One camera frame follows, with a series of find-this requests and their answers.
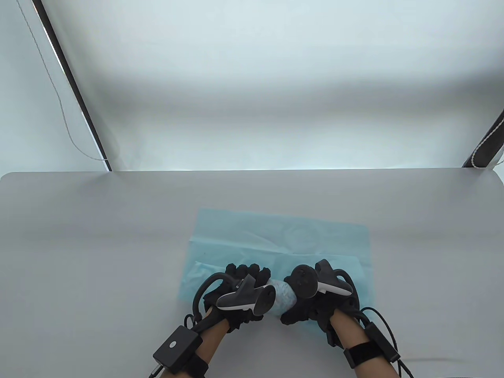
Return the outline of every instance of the forearm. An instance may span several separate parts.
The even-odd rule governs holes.
[[[331,317],[331,325],[338,334],[343,348],[351,348],[369,341],[359,323],[339,310],[334,311],[334,315]],[[355,368],[355,374],[357,378],[399,377],[395,369],[384,357],[376,357],[362,363]]]
[[[201,338],[203,339],[203,343],[201,343],[200,347],[196,350],[196,354],[206,363],[210,363],[210,360],[214,356],[217,347],[221,343],[222,339],[226,335],[229,330],[229,323],[225,319],[220,323],[214,325],[212,328],[204,331],[201,334]],[[161,376],[161,378],[173,377],[176,378],[191,378],[186,372],[181,371],[180,373],[173,375],[169,371],[165,370]]]

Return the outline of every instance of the wire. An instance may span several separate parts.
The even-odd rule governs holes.
[[[488,168],[488,167],[477,167],[477,166],[476,166],[476,164],[474,164],[474,157],[476,156],[476,152],[478,152],[479,148],[483,145],[483,143],[485,143],[485,142],[488,140],[488,138],[490,138],[490,137],[493,135],[493,133],[495,133],[495,132],[497,131],[497,129],[498,129],[498,128],[502,125],[502,123],[503,123],[503,122],[504,122],[504,117],[503,117],[503,118],[502,118],[502,120],[499,122],[499,124],[497,125],[497,127],[496,127],[496,128],[494,128],[494,129],[490,132],[490,134],[488,134],[488,135],[487,135],[487,136],[486,136],[486,137],[485,137],[485,138],[484,138],[484,139],[480,142],[480,144],[476,147],[476,149],[474,150],[473,154],[471,155],[471,165],[472,165],[474,168],[476,168],[476,169],[486,169],[486,168]],[[502,164],[502,163],[504,163],[504,160],[503,160],[503,161],[501,161],[501,162],[499,162],[499,163],[497,163],[496,165],[494,165],[494,166],[492,167],[492,169],[493,169],[493,168],[495,168],[495,167],[497,167],[498,165],[500,165],[500,164]]]
[[[394,337],[394,333],[392,332],[392,329],[389,327],[389,324],[387,323],[387,321],[385,320],[385,318],[382,316],[382,314],[380,314],[378,312],[378,310],[376,308],[373,308],[373,307],[364,307],[361,311],[364,312],[366,310],[373,311],[376,315],[378,315],[380,317],[380,319],[382,320],[383,324],[385,324],[385,327],[387,327],[387,331],[389,331],[390,338],[392,339],[392,344],[394,344],[394,349],[396,351],[398,351],[399,349],[397,348],[397,342],[396,342],[396,338]],[[399,375],[399,377],[402,377],[401,364],[399,363],[399,361],[397,361],[397,374]]]
[[[149,378],[156,378],[158,376],[158,374],[161,372],[161,370],[163,370],[163,365],[161,364],[158,364],[154,370],[152,371],[152,373],[149,375]]]
[[[82,151],[79,147],[77,147],[77,145],[75,144],[74,139],[72,138],[72,134],[70,134],[70,130],[68,128],[67,118],[65,117],[65,111],[63,109],[63,103],[61,101],[61,97],[59,95],[58,89],[56,89],[56,85],[54,84],[54,81],[52,80],[52,76],[49,73],[49,69],[47,68],[47,64],[45,63],[44,57],[42,55],[42,52],[40,51],[40,47],[38,45],[37,39],[35,38],[35,35],[33,34],[33,30],[31,28],[30,24],[28,23],[28,20],[26,18],[25,12],[23,11],[23,8],[21,7],[21,4],[19,4],[19,0],[16,0],[16,2],[18,3],[19,10],[21,11],[21,14],[23,15],[23,18],[25,20],[26,26],[28,26],[28,30],[30,30],[30,34],[31,34],[31,36],[33,38],[33,41],[35,42],[35,46],[37,46],[38,54],[40,55],[40,59],[42,60],[42,63],[44,64],[44,68],[45,68],[45,71],[47,72],[47,76],[49,77],[49,81],[51,81],[51,85],[52,85],[52,87],[54,89],[54,92],[56,93],[56,97],[58,98],[59,108],[61,109],[61,115],[63,116],[63,122],[65,123],[65,128],[67,129],[67,134],[68,134],[68,136],[70,138],[70,142],[72,142],[72,144],[74,145],[74,147],[77,150],[79,150],[79,152],[81,154],[83,154],[84,156],[87,156],[88,158],[93,159],[93,160],[107,161],[108,159],[98,159],[98,158],[94,158],[92,156],[89,156],[84,151]]]
[[[411,378],[415,378],[413,376],[413,374],[411,373],[410,369],[408,369],[408,367],[404,364],[403,361],[397,360],[397,365],[402,367],[404,369],[404,371],[406,372],[406,374],[408,374]]]
[[[191,319],[191,323],[193,324],[193,327],[194,327],[194,316],[193,316],[192,314],[188,313],[188,314],[185,316],[185,318],[184,318],[184,327],[186,327],[186,328],[189,328],[189,327],[187,326],[187,320],[188,320],[189,318]]]

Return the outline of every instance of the blue cloth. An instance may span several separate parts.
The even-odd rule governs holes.
[[[229,263],[259,264],[282,281],[292,270],[327,259],[345,270],[355,283],[361,306],[374,305],[369,232],[356,224],[316,219],[200,210],[190,240],[179,298],[192,302],[211,274]],[[209,290],[220,282],[214,283]]]

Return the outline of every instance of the table surface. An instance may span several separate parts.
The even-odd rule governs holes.
[[[142,377],[197,211],[370,230],[377,308],[416,377],[504,371],[504,188],[472,169],[13,173],[0,180],[0,376]],[[211,377],[353,377],[322,334],[272,317],[226,336]]]

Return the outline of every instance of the metal frame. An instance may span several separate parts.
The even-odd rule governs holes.
[[[474,165],[477,167],[488,167],[490,162],[493,160],[497,152],[504,145],[504,125],[500,124],[504,118],[504,110],[494,122],[492,127],[488,130],[485,136],[478,143],[478,146],[487,138],[490,134],[491,136],[485,141],[484,144],[476,151],[474,155]],[[474,151],[478,148],[476,146],[474,150],[471,152],[471,155],[467,158],[464,163],[464,168],[472,168],[473,165],[471,163],[471,157],[474,154]]]
[[[59,58],[59,61],[61,62],[61,65],[63,67],[63,71],[68,78],[68,81],[70,83],[70,86],[71,86],[74,94],[75,94],[77,102],[79,103],[79,106],[82,109],[82,113],[84,114],[84,117],[86,118],[86,121],[89,125],[89,128],[91,129],[91,133],[93,134],[93,137],[96,141],[96,145],[98,146],[104,159],[106,159],[105,150],[103,149],[103,146],[100,142],[100,138],[98,137],[98,133],[96,132],[96,129],[94,127],[93,120],[91,119],[91,116],[89,115],[89,111],[86,107],[84,99],[82,98],[81,92],[79,91],[79,87],[77,86],[74,75],[72,74],[72,70],[70,69],[70,66],[67,62],[67,59],[65,58],[65,54],[63,53],[63,49],[61,48],[61,45],[59,44],[56,33],[54,32],[54,29],[52,28],[51,21],[49,19],[49,16],[47,15],[47,12],[45,11],[44,4],[42,3],[42,0],[32,0],[32,3],[38,12],[38,15],[40,17],[40,21],[42,22],[45,30],[47,31],[47,35],[49,36],[49,39],[50,39],[52,45],[54,46],[54,50],[56,51],[56,55]],[[474,164],[477,167],[487,167],[489,165],[490,161],[492,161],[494,156],[497,154],[497,152],[499,152],[501,147],[504,145],[504,125],[502,125],[501,127],[498,126],[503,118],[504,118],[504,110],[502,111],[500,116],[497,118],[495,123],[492,125],[492,127],[485,134],[485,136],[478,143],[478,145],[481,144],[481,142],[488,135],[490,135],[490,133],[492,133],[492,135],[485,141],[485,143],[483,145],[481,145],[481,147],[476,151],[476,154],[474,156]],[[472,167],[471,157],[474,154],[474,151],[477,149],[477,147],[478,146],[476,146],[474,148],[474,150],[471,152],[471,155],[466,160],[463,167]],[[110,163],[108,162],[108,160],[106,160],[105,163],[107,165],[108,170],[112,171],[112,168],[110,167]]]
[[[47,12],[45,11],[44,4],[42,3],[42,0],[32,0],[32,3],[38,13],[38,17],[42,22],[42,25],[45,28],[45,31],[47,32],[49,40],[51,41],[52,46],[54,47],[54,51],[56,52],[59,62],[63,67],[63,72],[67,76],[68,82],[70,83],[70,87],[72,88],[75,98],[77,99],[77,102],[82,110],[82,114],[84,115],[84,118],[86,119],[86,122],[89,125],[89,129],[91,130],[91,134],[93,135],[93,138],[96,142],[96,145],[98,146],[98,149],[100,150],[101,156],[103,156],[107,169],[110,172],[112,172],[112,167],[110,166],[109,161],[106,160],[107,155],[105,153],[105,150],[103,149],[103,145],[101,144],[100,138],[98,137],[98,133],[96,132],[96,129],[94,127],[93,120],[89,115],[88,108],[86,107],[86,103],[84,102],[81,92],[79,91],[79,87],[77,86],[74,75],[72,74],[72,70],[70,69],[67,59],[65,58],[65,54],[63,53],[63,49],[59,44],[58,38],[56,37],[56,33],[52,28],[51,21],[49,19],[49,16],[47,15]]]

